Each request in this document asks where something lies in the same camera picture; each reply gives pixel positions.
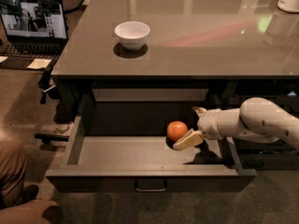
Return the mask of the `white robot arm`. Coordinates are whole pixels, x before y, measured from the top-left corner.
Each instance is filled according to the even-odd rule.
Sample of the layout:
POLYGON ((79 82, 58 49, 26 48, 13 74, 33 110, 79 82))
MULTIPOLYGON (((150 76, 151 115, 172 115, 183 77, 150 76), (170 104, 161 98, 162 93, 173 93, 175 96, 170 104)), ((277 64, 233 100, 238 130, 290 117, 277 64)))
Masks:
POLYGON ((192 109, 199 118, 197 130, 189 129, 173 145, 174 150, 195 147, 205 139, 227 137, 263 144, 280 139, 299 148, 299 118, 264 98, 249 98, 239 108, 228 110, 198 106, 192 109))

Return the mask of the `white robot base cylinder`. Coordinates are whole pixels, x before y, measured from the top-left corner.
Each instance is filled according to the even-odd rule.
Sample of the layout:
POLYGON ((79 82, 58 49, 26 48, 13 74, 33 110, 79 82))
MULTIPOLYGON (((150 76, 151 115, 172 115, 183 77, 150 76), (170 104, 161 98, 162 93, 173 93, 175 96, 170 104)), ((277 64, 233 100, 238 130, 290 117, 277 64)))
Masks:
POLYGON ((299 0, 278 0, 278 8, 289 13, 299 13, 299 0))

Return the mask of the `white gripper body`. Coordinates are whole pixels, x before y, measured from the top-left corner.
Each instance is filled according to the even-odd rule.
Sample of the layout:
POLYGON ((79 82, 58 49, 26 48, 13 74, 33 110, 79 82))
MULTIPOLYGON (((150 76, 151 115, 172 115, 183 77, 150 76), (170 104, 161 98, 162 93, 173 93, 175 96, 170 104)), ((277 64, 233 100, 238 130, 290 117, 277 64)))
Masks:
POLYGON ((218 129, 218 115, 219 109, 207 110, 202 116, 198 116, 197 121, 198 130, 209 140, 221 140, 223 136, 218 129))

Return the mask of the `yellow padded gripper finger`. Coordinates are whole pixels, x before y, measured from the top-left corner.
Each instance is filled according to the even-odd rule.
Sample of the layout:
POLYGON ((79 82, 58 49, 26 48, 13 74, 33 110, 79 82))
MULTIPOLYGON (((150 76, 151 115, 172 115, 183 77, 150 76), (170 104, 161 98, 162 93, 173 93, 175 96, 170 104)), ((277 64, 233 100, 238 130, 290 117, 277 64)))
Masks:
POLYGON ((192 108, 193 112, 196 113, 198 116, 202 116, 204 113, 206 113, 206 109, 199 106, 194 106, 192 108))
POLYGON ((183 150, 189 147, 195 147, 203 143, 205 137, 200 131, 194 129, 188 130, 177 142, 173 145, 174 150, 183 150))

